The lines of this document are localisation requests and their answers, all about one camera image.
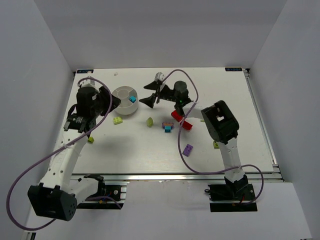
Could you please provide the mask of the cyan lego brick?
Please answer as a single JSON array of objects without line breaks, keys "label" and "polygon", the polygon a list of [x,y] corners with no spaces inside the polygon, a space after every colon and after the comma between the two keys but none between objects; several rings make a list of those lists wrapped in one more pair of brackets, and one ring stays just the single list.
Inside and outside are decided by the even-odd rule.
[{"label": "cyan lego brick", "polygon": [[134,96],[130,96],[129,100],[130,100],[131,103],[135,103],[137,99]]}]

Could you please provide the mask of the small green lego brick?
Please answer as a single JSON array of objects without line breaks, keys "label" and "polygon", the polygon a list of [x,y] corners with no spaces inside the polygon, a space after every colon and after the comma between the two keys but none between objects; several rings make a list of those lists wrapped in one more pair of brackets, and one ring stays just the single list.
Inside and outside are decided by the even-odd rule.
[{"label": "small green lego brick", "polygon": [[92,137],[92,136],[90,136],[88,139],[87,139],[87,142],[89,143],[89,144],[93,144],[94,143],[94,138]]}]

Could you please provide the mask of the dark green lego brick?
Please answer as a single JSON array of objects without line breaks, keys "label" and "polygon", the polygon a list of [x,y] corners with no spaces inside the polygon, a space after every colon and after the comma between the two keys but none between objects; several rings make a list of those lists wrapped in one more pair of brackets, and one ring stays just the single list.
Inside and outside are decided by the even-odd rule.
[{"label": "dark green lego brick", "polygon": [[213,141],[213,147],[214,149],[219,149],[219,144],[216,141]]}]

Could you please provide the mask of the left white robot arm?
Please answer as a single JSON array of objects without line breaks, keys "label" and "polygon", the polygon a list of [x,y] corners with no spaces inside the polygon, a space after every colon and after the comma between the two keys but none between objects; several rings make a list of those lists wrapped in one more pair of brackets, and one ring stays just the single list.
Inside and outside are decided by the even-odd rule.
[{"label": "left white robot arm", "polygon": [[105,117],[120,104],[105,87],[86,84],[79,87],[76,104],[66,117],[61,151],[55,153],[38,185],[29,187],[27,196],[37,216],[70,221],[76,208],[87,198],[107,195],[104,178],[88,174],[71,186],[70,180],[80,153],[88,142],[97,118]]}]

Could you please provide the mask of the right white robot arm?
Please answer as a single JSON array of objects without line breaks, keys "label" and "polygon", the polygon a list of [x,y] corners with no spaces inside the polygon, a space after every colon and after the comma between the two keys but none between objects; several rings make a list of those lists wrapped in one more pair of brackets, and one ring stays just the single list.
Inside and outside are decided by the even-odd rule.
[{"label": "right white robot arm", "polygon": [[[176,81],[171,89],[164,80],[158,79],[143,88],[155,92],[149,97],[140,99],[141,103],[153,108],[160,100],[174,102],[174,111],[171,116],[182,125],[183,129],[191,129],[191,125],[183,121],[186,116],[183,107],[192,102],[184,81]],[[200,110],[199,114],[199,117],[205,122],[209,135],[218,144],[224,167],[227,170],[224,173],[226,191],[218,192],[217,195],[230,199],[240,198],[248,186],[248,178],[240,168],[241,161],[237,148],[239,123],[223,100]]]}]

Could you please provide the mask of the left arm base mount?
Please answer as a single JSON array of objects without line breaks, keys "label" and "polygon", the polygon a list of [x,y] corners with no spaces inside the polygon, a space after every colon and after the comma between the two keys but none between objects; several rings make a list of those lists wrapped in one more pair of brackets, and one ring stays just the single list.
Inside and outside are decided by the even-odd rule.
[{"label": "left arm base mount", "polygon": [[86,210],[120,210],[124,206],[127,186],[105,182],[103,176],[87,174],[78,179],[77,208]]}]

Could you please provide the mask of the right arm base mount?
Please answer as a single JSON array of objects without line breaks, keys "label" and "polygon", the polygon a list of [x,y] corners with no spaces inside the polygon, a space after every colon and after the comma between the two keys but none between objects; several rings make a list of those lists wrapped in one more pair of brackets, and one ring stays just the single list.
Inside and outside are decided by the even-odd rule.
[{"label": "right arm base mount", "polygon": [[257,212],[256,195],[252,184],[249,184],[240,193],[233,195],[226,184],[208,185],[204,192],[209,197],[211,213],[241,213]]}]

